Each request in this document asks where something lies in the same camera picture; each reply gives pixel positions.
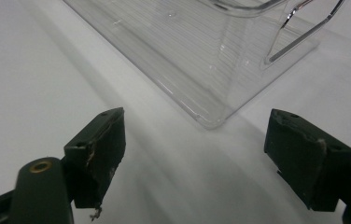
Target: white background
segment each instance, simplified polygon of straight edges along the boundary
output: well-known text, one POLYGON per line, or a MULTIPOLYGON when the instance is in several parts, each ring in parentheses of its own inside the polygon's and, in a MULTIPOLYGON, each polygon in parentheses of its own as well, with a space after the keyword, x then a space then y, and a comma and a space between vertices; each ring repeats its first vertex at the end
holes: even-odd
MULTIPOLYGON (((307 210, 263 153, 272 108, 351 146, 351 1, 329 29, 207 131, 62 1, 0 0, 0 194, 24 164, 61 158, 95 115, 123 106, 126 154, 95 223, 341 223, 342 202, 307 210)), ((74 209, 76 223, 91 213, 74 209)))

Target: white table surface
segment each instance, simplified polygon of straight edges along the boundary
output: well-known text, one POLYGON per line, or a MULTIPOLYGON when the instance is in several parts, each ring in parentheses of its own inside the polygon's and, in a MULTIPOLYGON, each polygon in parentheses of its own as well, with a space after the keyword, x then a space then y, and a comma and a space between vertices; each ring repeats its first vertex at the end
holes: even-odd
MULTIPOLYGON (((341 223, 306 209, 263 153, 272 108, 351 146, 351 1, 322 44, 207 131, 60 0, 0 0, 0 194, 123 106, 126 154, 95 223, 341 223)), ((92 210, 74 209, 76 223, 92 210)))

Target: metal wire handle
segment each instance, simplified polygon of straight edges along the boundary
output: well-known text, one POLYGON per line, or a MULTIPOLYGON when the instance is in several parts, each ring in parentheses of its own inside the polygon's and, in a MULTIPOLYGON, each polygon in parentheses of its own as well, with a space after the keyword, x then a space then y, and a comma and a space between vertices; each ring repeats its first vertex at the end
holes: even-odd
MULTIPOLYGON (((301 3, 299 3, 297 6, 295 6, 291 12, 288 14, 287 16, 287 20, 284 22, 284 24, 281 26, 281 28, 279 29, 276 39, 274 40, 274 43, 272 44, 272 48, 269 52, 272 52, 272 49, 274 47, 274 44, 276 43, 277 38, 280 35, 280 32, 287 26, 288 22, 292 19, 292 17, 302 8, 304 8, 305 6, 307 6, 309 3, 313 2, 314 0, 305 0, 301 3)), ((270 64, 270 63, 274 63, 276 60, 278 60, 279 58, 281 58, 282 56, 284 56, 286 53, 288 53, 290 50, 294 49, 296 46, 298 46, 299 44, 301 44, 302 41, 304 41, 307 37, 309 37, 310 35, 314 34, 316 31, 318 31, 319 29, 321 29, 327 22, 330 21, 330 19, 332 19, 332 17, 336 14, 336 12, 338 11, 338 9, 341 7, 342 3, 344 2, 344 0, 339 0, 339 2, 336 4, 335 8, 332 10, 332 12, 329 14, 329 16, 327 16, 326 19, 324 19, 321 23, 317 24, 315 27, 313 27, 312 29, 310 29, 309 31, 307 31, 306 33, 304 33, 303 35, 301 35, 300 37, 298 37, 297 39, 295 39, 294 41, 292 41, 290 44, 288 44, 287 46, 285 46, 284 48, 282 48, 281 50, 279 50, 275 55, 273 55, 272 57, 268 57, 265 60, 265 64, 270 64)))

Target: clear plastic container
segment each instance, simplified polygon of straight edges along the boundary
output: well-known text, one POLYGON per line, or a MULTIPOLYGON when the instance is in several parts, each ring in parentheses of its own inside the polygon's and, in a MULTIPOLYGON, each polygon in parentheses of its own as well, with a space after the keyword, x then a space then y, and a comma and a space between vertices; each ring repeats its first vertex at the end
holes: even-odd
POLYGON ((212 129, 316 47, 343 0, 64 2, 212 129))

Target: container handle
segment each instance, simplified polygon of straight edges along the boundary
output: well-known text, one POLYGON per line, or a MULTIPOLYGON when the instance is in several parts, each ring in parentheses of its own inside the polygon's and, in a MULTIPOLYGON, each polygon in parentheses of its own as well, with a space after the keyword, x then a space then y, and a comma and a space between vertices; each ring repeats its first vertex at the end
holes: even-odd
POLYGON ((287 0, 270 0, 258 6, 237 6, 223 0, 199 0, 211 8, 234 17, 257 17, 287 0))
MULTIPOLYGON (((309 3, 313 2, 314 0, 305 0, 301 3, 299 3, 297 6, 295 6, 291 12, 288 14, 287 16, 287 20, 284 22, 284 24, 281 26, 281 28, 278 30, 276 39, 279 37, 280 32, 285 29, 285 27, 287 26, 288 22, 291 20, 291 18, 302 8, 304 8, 305 6, 307 6, 309 3)), ((301 35, 300 37, 298 37, 297 39, 295 39, 294 41, 292 41, 290 44, 288 44, 287 46, 285 46, 284 48, 280 49, 275 55, 269 57, 266 57, 265 60, 265 64, 270 64, 270 63, 274 63, 276 60, 278 60, 279 58, 281 58, 283 55, 285 55, 286 53, 288 53, 290 50, 294 49, 296 46, 298 46, 299 44, 301 44, 302 41, 304 41, 307 37, 309 37, 310 35, 314 34, 316 31, 318 31, 319 29, 321 29, 327 22, 330 21, 330 19, 332 19, 332 17, 336 14, 336 12, 338 11, 338 9, 341 7, 342 3, 344 2, 344 0, 339 0, 339 2, 336 4, 335 8, 332 10, 332 12, 329 14, 329 16, 327 16, 326 19, 324 19, 322 22, 320 22, 319 24, 317 24, 315 27, 313 27, 312 29, 310 29, 309 31, 307 31, 306 33, 304 33, 303 35, 301 35)), ((274 44, 276 42, 276 39, 274 41, 274 43, 272 44, 272 48, 269 51, 269 53, 272 51, 274 44)))

